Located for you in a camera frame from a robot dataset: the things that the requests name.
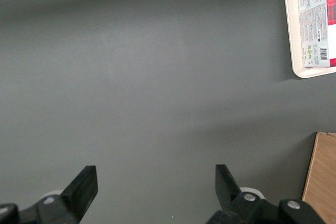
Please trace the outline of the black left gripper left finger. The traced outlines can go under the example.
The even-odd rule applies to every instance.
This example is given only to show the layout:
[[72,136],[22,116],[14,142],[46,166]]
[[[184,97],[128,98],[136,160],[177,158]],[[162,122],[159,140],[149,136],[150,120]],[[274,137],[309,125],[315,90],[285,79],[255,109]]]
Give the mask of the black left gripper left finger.
[[97,193],[97,169],[85,166],[63,191],[47,193],[26,209],[1,204],[1,223],[80,223]]

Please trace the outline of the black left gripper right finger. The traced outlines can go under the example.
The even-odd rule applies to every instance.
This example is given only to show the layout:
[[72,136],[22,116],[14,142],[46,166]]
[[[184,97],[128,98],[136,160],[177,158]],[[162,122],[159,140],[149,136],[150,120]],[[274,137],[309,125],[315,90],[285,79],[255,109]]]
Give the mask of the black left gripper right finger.
[[324,223],[320,215],[299,199],[269,203],[252,191],[242,191],[224,164],[215,167],[215,191],[221,210],[207,223]]

